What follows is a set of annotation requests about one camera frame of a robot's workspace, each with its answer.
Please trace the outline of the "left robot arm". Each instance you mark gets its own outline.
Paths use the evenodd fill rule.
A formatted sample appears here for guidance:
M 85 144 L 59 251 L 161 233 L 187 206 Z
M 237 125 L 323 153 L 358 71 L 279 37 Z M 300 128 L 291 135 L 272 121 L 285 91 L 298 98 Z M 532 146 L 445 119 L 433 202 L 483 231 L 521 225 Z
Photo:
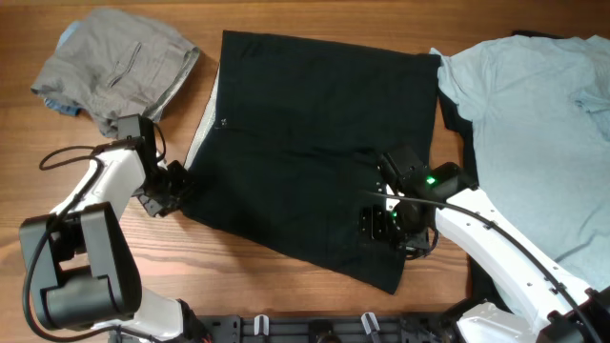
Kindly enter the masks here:
M 22 308 L 39 337 L 76 342 L 101 333 L 122 342 L 210 342 L 189 305 L 143 287 L 120 227 L 131 198 L 151 217 L 180 209 L 192 182 L 182 165 L 165 163 L 164 139 L 151 119 L 118 121 L 115 141 L 83 147 L 90 166 L 50 213 L 26 219 L 19 239 L 26 275 Z

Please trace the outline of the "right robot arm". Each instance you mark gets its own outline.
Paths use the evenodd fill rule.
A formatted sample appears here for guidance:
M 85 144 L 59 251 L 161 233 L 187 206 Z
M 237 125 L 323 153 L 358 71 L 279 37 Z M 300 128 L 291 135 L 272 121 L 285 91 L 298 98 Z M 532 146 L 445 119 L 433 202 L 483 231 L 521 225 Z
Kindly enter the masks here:
M 597 291 L 554 262 L 493 205 L 457 164 L 432 170 L 407 146 L 377 160 L 382 205 L 363 208 L 359 230 L 413 260 L 441 236 L 459 245 L 511 298 L 515 313 L 487 297 L 458 302 L 432 319 L 406 319 L 429 342 L 606 342 L 609 291 Z

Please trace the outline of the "black shorts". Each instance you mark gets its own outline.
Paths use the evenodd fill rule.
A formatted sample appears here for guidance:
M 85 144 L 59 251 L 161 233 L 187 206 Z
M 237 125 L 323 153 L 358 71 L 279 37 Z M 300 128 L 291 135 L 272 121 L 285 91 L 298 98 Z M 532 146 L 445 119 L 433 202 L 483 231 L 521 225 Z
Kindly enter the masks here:
M 387 293 L 405 255 L 368 242 L 378 158 L 429 158 L 438 56 L 225 31 L 215 119 L 190 165 L 191 220 Z

